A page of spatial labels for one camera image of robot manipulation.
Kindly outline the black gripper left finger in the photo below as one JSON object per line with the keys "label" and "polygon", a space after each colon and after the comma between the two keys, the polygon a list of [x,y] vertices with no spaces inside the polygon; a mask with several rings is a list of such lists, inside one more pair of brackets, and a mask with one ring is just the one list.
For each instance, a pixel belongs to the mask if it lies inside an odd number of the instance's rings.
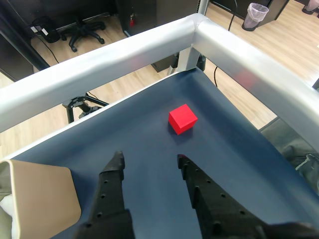
{"label": "black gripper left finger", "polygon": [[116,151],[99,174],[88,221],[77,229],[73,236],[75,239],[135,238],[131,213],[124,205],[124,169],[124,155]]}

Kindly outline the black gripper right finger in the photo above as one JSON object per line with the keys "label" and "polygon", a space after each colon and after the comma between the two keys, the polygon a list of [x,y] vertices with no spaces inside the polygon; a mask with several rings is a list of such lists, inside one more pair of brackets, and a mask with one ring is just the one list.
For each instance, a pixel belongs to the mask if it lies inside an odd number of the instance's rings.
{"label": "black gripper right finger", "polygon": [[317,229],[305,223],[268,224],[252,214],[191,159],[177,156],[191,206],[204,239],[317,239]]}

